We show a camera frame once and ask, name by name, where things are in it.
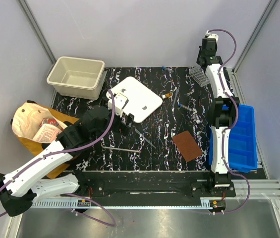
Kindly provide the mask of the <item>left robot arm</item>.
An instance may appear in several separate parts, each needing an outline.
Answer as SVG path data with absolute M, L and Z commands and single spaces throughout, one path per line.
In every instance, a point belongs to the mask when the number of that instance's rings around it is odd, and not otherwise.
M 110 131 L 127 135 L 133 114 L 119 114 L 117 107 L 97 106 L 66 127 L 40 154 L 9 174 L 0 173 L 0 202 L 11 217 L 27 211 L 34 203 L 57 195 L 88 192 L 87 179 L 80 172 L 61 178 L 44 179 L 49 172 L 95 145 Z

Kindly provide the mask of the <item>blue capped test tube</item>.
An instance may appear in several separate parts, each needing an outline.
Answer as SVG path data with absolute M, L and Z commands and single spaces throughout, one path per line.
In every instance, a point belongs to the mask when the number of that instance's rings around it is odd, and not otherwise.
M 187 111 L 189 111 L 189 112 L 192 112 L 192 111 L 193 111 L 192 108 L 190 108 L 190 107 L 188 107 L 188 106 L 185 106 L 185 105 L 183 105 L 183 104 L 181 104 L 181 103 L 179 103 L 178 105 L 179 105 L 180 108 L 183 108 L 183 109 L 185 109 L 185 110 L 187 110 Z

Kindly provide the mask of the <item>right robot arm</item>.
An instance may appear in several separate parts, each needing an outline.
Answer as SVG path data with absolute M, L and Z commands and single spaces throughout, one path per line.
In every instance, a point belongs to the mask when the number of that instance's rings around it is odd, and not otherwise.
M 207 118 L 212 132 L 211 170 L 207 183 L 201 186 L 201 191 L 211 196 L 221 196 L 227 190 L 233 190 L 228 145 L 230 131 L 238 120 L 239 105 L 239 99 L 233 96 L 223 79 L 223 61 L 216 55 L 217 41 L 216 34 L 205 36 L 197 58 L 197 64 L 209 80 L 214 97 Z

